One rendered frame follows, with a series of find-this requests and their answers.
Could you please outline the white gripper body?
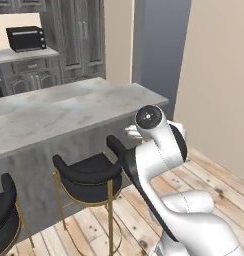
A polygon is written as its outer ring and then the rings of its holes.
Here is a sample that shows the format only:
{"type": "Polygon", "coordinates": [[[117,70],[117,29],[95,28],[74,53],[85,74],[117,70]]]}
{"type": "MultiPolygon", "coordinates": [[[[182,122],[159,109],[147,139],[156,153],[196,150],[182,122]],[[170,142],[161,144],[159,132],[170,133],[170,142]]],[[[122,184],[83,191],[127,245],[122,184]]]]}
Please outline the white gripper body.
{"type": "Polygon", "coordinates": [[[138,132],[137,127],[135,125],[130,125],[130,126],[126,127],[125,132],[131,139],[137,139],[137,140],[143,139],[143,137],[138,132]]]}

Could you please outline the black bar stool gold legs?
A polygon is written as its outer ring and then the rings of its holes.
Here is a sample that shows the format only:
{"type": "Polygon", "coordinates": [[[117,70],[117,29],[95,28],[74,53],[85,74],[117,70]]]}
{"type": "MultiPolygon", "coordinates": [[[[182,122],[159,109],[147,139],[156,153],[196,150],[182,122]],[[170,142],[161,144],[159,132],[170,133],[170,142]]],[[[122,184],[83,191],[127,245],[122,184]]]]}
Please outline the black bar stool gold legs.
{"type": "Polygon", "coordinates": [[[107,147],[116,155],[117,160],[112,163],[104,152],[87,159],[68,165],[60,155],[52,157],[55,170],[52,173],[58,209],[64,230],[70,235],[65,223],[63,213],[64,205],[61,203],[60,189],[68,195],[73,203],[84,207],[104,206],[108,212],[109,228],[109,256],[113,256],[119,249],[122,240],[114,249],[113,223],[118,229],[120,225],[113,216],[113,201],[119,196],[122,189],[122,156],[125,147],[114,136],[106,138],[107,147]]]}
{"type": "Polygon", "coordinates": [[[22,228],[26,229],[31,246],[32,235],[21,212],[17,189],[9,173],[1,175],[3,191],[0,193],[0,256],[5,256],[15,245],[22,228]]]}

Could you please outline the grey kitchen island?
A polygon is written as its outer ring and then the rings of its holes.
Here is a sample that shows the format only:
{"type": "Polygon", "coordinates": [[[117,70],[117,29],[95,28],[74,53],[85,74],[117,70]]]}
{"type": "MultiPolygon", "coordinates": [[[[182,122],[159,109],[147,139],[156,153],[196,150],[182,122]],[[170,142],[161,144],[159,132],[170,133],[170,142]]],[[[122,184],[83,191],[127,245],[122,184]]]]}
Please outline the grey kitchen island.
{"type": "Polygon", "coordinates": [[[0,98],[0,176],[15,181],[26,223],[36,234],[60,221],[52,156],[73,164],[98,153],[111,161],[106,137],[137,144],[125,128],[141,107],[164,107],[168,99],[136,83],[117,86],[94,78],[0,98]]]}

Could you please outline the grey tall cupboard run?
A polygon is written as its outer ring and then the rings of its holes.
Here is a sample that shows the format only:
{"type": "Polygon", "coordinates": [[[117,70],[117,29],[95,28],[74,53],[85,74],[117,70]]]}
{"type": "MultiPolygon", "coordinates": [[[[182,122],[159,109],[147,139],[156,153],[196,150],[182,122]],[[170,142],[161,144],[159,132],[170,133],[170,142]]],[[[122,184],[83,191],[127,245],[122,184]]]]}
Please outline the grey tall cupboard run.
{"type": "Polygon", "coordinates": [[[106,78],[104,0],[45,0],[48,47],[59,53],[61,80],[106,78]]]}

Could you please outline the grey base cupboard run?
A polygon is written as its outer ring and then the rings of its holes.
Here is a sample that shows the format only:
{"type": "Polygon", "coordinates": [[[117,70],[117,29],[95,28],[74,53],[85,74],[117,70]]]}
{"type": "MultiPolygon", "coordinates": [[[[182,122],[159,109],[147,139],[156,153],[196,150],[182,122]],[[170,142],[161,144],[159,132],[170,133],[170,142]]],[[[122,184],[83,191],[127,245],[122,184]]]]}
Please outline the grey base cupboard run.
{"type": "Polygon", "coordinates": [[[16,53],[0,49],[0,98],[60,83],[59,53],[55,50],[16,53]]]}

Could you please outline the black toaster oven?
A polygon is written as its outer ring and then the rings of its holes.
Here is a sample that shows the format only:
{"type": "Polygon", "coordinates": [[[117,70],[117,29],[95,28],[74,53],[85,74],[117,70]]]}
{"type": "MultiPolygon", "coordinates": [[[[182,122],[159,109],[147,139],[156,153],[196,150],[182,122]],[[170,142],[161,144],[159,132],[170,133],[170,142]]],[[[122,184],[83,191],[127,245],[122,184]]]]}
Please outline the black toaster oven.
{"type": "Polygon", "coordinates": [[[46,49],[44,30],[37,26],[10,27],[6,29],[10,48],[15,52],[46,49]]]}

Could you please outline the grey wall cupboard run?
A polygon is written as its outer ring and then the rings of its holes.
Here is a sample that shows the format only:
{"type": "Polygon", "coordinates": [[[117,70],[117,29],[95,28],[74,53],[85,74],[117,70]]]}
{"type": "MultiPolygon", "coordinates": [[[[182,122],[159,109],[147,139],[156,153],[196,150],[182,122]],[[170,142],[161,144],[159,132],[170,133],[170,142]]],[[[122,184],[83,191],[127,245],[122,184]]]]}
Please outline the grey wall cupboard run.
{"type": "Polygon", "coordinates": [[[0,0],[0,14],[39,13],[45,11],[45,0],[0,0]]]}

